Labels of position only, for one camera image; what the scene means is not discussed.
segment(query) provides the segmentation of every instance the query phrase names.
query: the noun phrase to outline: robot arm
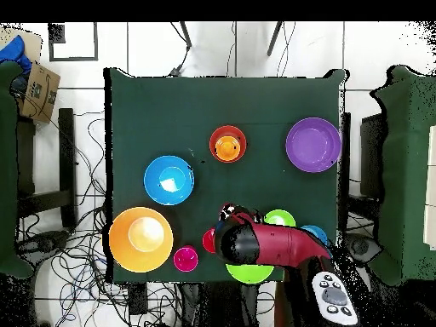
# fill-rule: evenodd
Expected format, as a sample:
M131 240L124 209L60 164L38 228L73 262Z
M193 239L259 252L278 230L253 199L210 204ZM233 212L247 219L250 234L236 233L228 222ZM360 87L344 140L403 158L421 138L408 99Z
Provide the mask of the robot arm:
M227 204L215 227L214 244L216 254L226 263L285 268L289 278L289 282L284 282L285 294L295 323L301 327L358 323L329 251L310 232L266 224L263 217Z

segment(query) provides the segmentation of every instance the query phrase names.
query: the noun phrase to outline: blue bowl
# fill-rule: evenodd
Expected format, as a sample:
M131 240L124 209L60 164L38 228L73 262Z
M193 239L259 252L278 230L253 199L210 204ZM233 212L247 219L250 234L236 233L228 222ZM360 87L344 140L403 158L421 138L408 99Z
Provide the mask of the blue bowl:
M162 156L146 168L144 187L150 198L159 204L180 204L194 188L194 173L183 159Z
M327 235L318 226L312 226L312 225L311 226L304 226L304 227L302 227L302 229L305 229L306 231L309 231L310 233L317 236L323 242L323 244L325 244L326 246L329 245L329 240L327 239Z

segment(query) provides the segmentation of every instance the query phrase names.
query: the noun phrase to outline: orange bowl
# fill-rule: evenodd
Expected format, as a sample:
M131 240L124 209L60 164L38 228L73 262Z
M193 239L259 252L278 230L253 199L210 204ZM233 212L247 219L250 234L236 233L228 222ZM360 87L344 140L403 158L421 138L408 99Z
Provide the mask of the orange bowl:
M241 146L235 137L225 135L215 143L215 151L220 159L231 161L239 155Z
M156 210L135 207L113 220L109 247L122 268L136 273L149 272L168 259L173 233L168 221Z

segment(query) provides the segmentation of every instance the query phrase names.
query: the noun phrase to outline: cardboard box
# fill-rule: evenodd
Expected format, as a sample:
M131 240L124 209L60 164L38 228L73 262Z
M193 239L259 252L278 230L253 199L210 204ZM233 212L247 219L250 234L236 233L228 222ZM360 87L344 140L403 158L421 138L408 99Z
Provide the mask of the cardboard box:
M27 84L26 98L20 100L18 107L23 117L50 123L60 76L49 69L32 63L29 83Z
M38 64L43 42L36 34L14 28L0 27L0 49L4 48L17 35L23 38L24 54L32 62L26 98L24 100L18 99L20 115L40 122L50 123L60 76Z

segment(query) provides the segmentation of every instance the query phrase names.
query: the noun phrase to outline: tiled floor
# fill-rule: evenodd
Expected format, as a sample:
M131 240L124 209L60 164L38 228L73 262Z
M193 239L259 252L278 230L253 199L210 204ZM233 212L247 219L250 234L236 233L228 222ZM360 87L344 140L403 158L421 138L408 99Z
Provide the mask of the tiled floor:
M52 120L56 123L60 107L72 107L75 114L76 145L82 150L94 168L102 156L102 150L92 141L88 126L96 119L104 117L103 68L115 66L133 76L162 76L177 67L185 55L185 44L181 41L170 23L98 23L97 61L49 61L48 26L44 23L21 24L26 30L39 34L43 39L41 64L60 74L60 90L57 95ZM195 77L204 75L225 75L227 59L233 44L232 22L187 22L193 48L189 51L182 75ZM284 72L287 77L322 77L328 70L345 68L350 71L346 82L345 110L352 113L351 139L351 178L360 180L360 139L361 119L380 111L380 107L370 97L370 90L382 86L386 81L386 70L397 64L408 65L419 72L429 73L436 67L434 54L425 40L425 30L407 22L285 22L286 35L290 40L289 59L286 69L286 54L278 71L278 63L284 52L283 29L280 31L274 51L267 57L267 48L274 21L238 22L238 77L267 77ZM92 56L92 26L89 24L66 23L66 43L54 45L54 56ZM228 64L228 75L235 76L234 49ZM85 112L94 112L79 116ZM103 144L104 125L96 120L89 130L94 138ZM58 131L53 124L38 124L35 137L34 181L37 192L59 189ZM77 156L77 203L79 216L95 205L102 205L103 197L94 197L91 187L83 197L89 184L89 171L84 161ZM95 179L106 187L104 162L95 171ZM350 183L351 193L359 195L359 184ZM34 232L60 229L60 212L57 209L40 214L41 221L33 228ZM26 227L35 217L26 219ZM350 220L350 226L356 221ZM86 233L92 229L92 221L87 219L78 228ZM71 276L62 268L61 260L46 261L37 276L36 306L40 319L56 324L62 316L60 292ZM275 284L263 284L261 290L274 293ZM163 291L153 295L151 304L158 304ZM63 289L62 297L70 293ZM89 299L86 292L69 316L71 321L61 327L84 327L86 319L99 306ZM268 294L260 294L258 320L261 327L273 327L273 301ZM164 320L172 324L174 312L169 308ZM147 319L153 321L152 315ZM132 324L139 317L132 318ZM128 327L109 303L100 305L94 319L89 319L86 327Z

